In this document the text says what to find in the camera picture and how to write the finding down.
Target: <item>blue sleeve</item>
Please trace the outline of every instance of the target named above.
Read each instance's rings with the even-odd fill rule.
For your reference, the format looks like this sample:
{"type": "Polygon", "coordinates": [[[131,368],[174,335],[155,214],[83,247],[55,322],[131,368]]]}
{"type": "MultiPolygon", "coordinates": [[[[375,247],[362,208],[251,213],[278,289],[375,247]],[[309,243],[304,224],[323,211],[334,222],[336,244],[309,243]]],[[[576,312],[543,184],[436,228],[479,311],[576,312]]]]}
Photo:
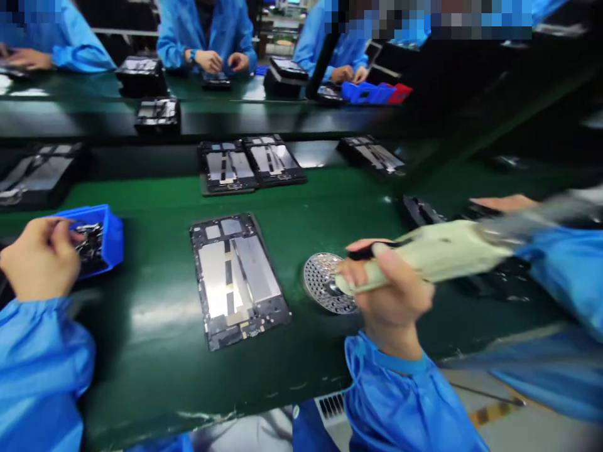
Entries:
{"type": "Polygon", "coordinates": [[[531,263],[534,280],[603,342],[603,232],[549,229],[517,255],[531,263]]]}
{"type": "Polygon", "coordinates": [[[458,396],[426,356],[405,362],[365,334],[345,340],[354,380],[345,393],[350,451],[488,451],[458,396]]]}
{"type": "Polygon", "coordinates": [[[161,23],[159,24],[159,38],[157,39],[157,55],[168,70],[182,69],[187,66],[184,52],[187,47],[178,42],[176,37],[176,21],[178,12],[172,8],[179,7],[180,3],[173,0],[159,2],[161,23]]]}
{"type": "Polygon", "coordinates": [[[70,0],[63,0],[62,11],[62,30],[71,45],[53,47],[54,65],[61,69],[87,73],[115,69],[115,63],[70,0]]]}
{"type": "Polygon", "coordinates": [[[258,56],[256,51],[253,50],[253,44],[251,38],[253,37],[253,24],[249,20],[249,14],[247,13],[247,4],[241,1],[241,7],[239,8],[239,22],[237,25],[239,42],[236,46],[237,51],[244,53],[249,58],[249,69],[248,72],[255,72],[258,67],[258,56]]]}
{"type": "Polygon", "coordinates": [[[364,53],[364,49],[366,47],[366,41],[357,40],[358,42],[354,44],[354,59],[352,61],[352,69],[354,69],[354,73],[361,67],[367,67],[369,64],[369,57],[364,53]]]}
{"type": "MultiPolygon", "coordinates": [[[[314,74],[314,68],[316,67],[316,61],[318,55],[314,55],[316,49],[317,36],[323,36],[324,31],[320,30],[320,27],[325,26],[324,21],[324,5],[323,3],[317,3],[310,10],[308,17],[306,17],[306,23],[301,31],[301,36],[295,47],[293,53],[293,61],[299,64],[299,66],[306,71],[311,77],[314,74]]],[[[328,66],[325,72],[325,76],[322,78],[323,83],[327,83],[331,78],[331,73],[335,67],[328,66]]]]}
{"type": "Polygon", "coordinates": [[[92,380],[95,348],[68,306],[13,300],[0,311],[0,450],[80,449],[76,400],[92,380]]]}

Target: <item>black tray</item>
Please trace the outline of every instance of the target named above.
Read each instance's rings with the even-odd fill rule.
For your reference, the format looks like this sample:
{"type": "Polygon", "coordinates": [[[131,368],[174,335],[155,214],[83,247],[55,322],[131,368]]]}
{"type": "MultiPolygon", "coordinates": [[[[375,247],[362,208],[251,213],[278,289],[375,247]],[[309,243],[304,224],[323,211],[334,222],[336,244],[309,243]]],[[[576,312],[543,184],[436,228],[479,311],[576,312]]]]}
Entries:
{"type": "Polygon", "coordinates": [[[190,238],[210,351],[291,321],[251,213],[195,223],[190,238]]]}
{"type": "Polygon", "coordinates": [[[252,193],[259,187],[249,156],[243,150],[240,140],[220,143],[202,141],[197,148],[197,158],[201,169],[203,196],[252,193]],[[216,168],[218,160],[219,178],[216,168]]]}
{"type": "Polygon", "coordinates": [[[370,135],[342,138],[337,149],[353,164],[368,168],[381,178],[406,174],[406,164],[370,135]]]}
{"type": "Polygon", "coordinates": [[[293,185],[308,181],[303,168],[279,135],[245,137],[242,141],[261,186],[293,185]]]}

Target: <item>finger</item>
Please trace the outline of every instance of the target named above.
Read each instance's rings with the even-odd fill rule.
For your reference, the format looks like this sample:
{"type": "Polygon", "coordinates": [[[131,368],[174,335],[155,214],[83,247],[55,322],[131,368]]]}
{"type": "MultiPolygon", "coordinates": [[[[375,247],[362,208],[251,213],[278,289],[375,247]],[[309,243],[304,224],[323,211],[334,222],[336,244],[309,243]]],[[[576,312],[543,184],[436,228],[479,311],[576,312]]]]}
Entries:
{"type": "Polygon", "coordinates": [[[364,262],[351,261],[349,265],[349,274],[356,287],[364,286],[368,282],[366,270],[364,269],[364,262]]]}
{"type": "Polygon", "coordinates": [[[58,222],[66,221],[60,217],[36,218],[27,223],[19,239],[26,240],[31,243],[46,245],[55,226],[58,222]]]}
{"type": "Polygon", "coordinates": [[[25,69],[38,70],[38,69],[42,69],[42,66],[39,63],[28,63],[25,65],[25,69]]]}
{"type": "Polygon", "coordinates": [[[239,61],[237,62],[237,66],[233,69],[233,71],[240,72],[243,69],[245,69],[245,61],[243,58],[240,58],[239,61]]]}
{"type": "Polygon", "coordinates": [[[222,64],[221,64],[221,62],[218,59],[213,58],[211,60],[210,64],[211,64],[212,67],[215,68],[216,72],[220,72],[222,70],[222,64]]]}
{"type": "Polygon", "coordinates": [[[471,201],[473,204],[478,204],[480,206],[493,208],[496,210],[501,203],[500,198],[469,198],[469,201],[471,201]]]}
{"type": "Polygon", "coordinates": [[[71,231],[70,235],[71,235],[71,241],[75,242],[76,244],[83,242],[86,239],[83,234],[79,234],[74,231],[71,231]]]}
{"type": "Polygon", "coordinates": [[[375,243],[372,252],[383,274],[405,293],[415,291],[421,279],[415,270],[385,244],[375,243]]]}
{"type": "Polygon", "coordinates": [[[348,251],[358,251],[359,249],[366,248],[367,246],[370,246],[375,242],[393,243],[392,240],[388,239],[361,239],[357,242],[354,242],[353,244],[349,244],[347,247],[345,247],[345,249],[347,249],[348,251]]]}
{"type": "Polygon", "coordinates": [[[350,286],[351,289],[354,289],[356,287],[356,282],[354,280],[354,275],[352,274],[352,271],[350,269],[351,262],[352,261],[350,260],[340,262],[338,273],[344,277],[345,281],[347,282],[347,285],[350,286]]]}
{"type": "Polygon", "coordinates": [[[32,61],[30,61],[28,58],[25,57],[19,57],[19,58],[13,58],[12,56],[8,58],[8,64],[9,66],[25,66],[27,64],[33,63],[32,61]]]}
{"type": "Polygon", "coordinates": [[[50,243],[57,255],[61,258],[72,259],[77,256],[77,251],[71,242],[71,231],[69,231],[69,222],[60,221],[54,228],[50,243]]]}
{"type": "Polygon", "coordinates": [[[222,68],[222,57],[220,55],[218,55],[216,52],[212,53],[212,60],[215,61],[216,63],[218,63],[218,65],[220,66],[220,68],[222,68]]]}

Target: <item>worker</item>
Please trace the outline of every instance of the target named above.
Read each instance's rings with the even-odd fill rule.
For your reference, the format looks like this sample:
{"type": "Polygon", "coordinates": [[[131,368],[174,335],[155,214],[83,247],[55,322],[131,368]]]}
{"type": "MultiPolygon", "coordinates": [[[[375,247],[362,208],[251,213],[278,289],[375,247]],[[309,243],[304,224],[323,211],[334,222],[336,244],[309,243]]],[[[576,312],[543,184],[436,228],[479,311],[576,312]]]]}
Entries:
{"type": "Polygon", "coordinates": [[[160,0],[157,54],[169,70],[253,73],[258,56],[245,0],[160,0]]]}
{"type": "MultiPolygon", "coordinates": [[[[523,195],[473,202],[501,212],[536,205],[523,195]]],[[[527,398],[566,416],[603,422],[603,231],[551,228],[517,255],[530,263],[531,277],[580,327],[498,347],[468,361],[499,363],[492,374],[527,398]]]]}
{"type": "MultiPolygon", "coordinates": [[[[314,74],[316,62],[325,42],[328,17],[330,17],[330,8],[327,7],[326,0],[318,0],[306,18],[300,40],[295,47],[293,61],[310,76],[314,74]]],[[[330,80],[337,84],[352,82],[357,85],[366,80],[369,75],[366,68],[369,59],[364,53],[367,41],[358,36],[359,34],[348,32],[339,36],[337,47],[322,79],[323,83],[330,80]]]]}
{"type": "Polygon", "coordinates": [[[27,70],[104,72],[115,63],[70,0],[1,2],[0,60],[27,70]]]}
{"type": "MultiPolygon", "coordinates": [[[[68,220],[38,218],[0,254],[0,268],[16,295],[0,311],[0,450],[80,450],[77,399],[90,385],[95,358],[90,333],[68,315],[80,271],[73,243],[80,240],[68,220]]],[[[370,243],[361,240],[348,249],[370,243]]],[[[356,297],[366,329],[345,341],[354,380],[345,393],[354,432],[350,450],[486,451],[418,341],[415,323],[432,307],[433,286],[390,248],[377,243],[372,249],[391,285],[356,297]]],[[[358,262],[347,261],[341,271],[351,285],[366,281],[358,262]]],[[[337,450],[309,417],[294,417],[295,450],[337,450]]],[[[251,440],[261,433],[254,431],[251,440]]],[[[243,446],[236,450],[252,450],[245,438],[237,439],[243,446]]],[[[192,444],[185,434],[134,450],[191,451],[192,444]]]]}

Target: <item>blue plastic box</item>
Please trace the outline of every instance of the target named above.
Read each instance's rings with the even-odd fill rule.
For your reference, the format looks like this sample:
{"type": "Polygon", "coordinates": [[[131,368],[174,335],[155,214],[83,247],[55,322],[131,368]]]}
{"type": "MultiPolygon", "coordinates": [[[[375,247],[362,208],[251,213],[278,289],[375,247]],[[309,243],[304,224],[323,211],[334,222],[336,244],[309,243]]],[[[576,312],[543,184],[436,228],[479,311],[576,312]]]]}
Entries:
{"type": "Polygon", "coordinates": [[[256,75],[259,77],[263,77],[268,72],[268,66],[258,66],[256,67],[256,75]]]}
{"type": "Polygon", "coordinates": [[[349,100],[351,104],[367,104],[371,93],[377,87],[372,83],[362,82],[359,85],[354,85],[350,82],[344,82],[341,85],[341,94],[345,100],[349,100]]]}
{"type": "Polygon", "coordinates": [[[64,210],[57,212],[54,216],[76,220],[77,223],[72,225],[72,229],[81,225],[82,222],[86,224],[102,224],[102,247],[100,248],[100,255],[102,256],[102,260],[107,264],[107,268],[97,272],[81,274],[79,279],[105,273],[124,260],[124,224],[111,213],[111,209],[107,204],[64,210]]]}
{"type": "Polygon", "coordinates": [[[392,94],[394,94],[396,89],[388,85],[387,83],[380,83],[370,94],[369,94],[369,103],[370,104],[387,104],[389,98],[392,94]]]}
{"type": "Polygon", "coordinates": [[[344,82],[341,85],[341,94],[351,104],[387,104],[390,96],[396,89],[386,83],[375,86],[369,82],[354,85],[344,82]]]}

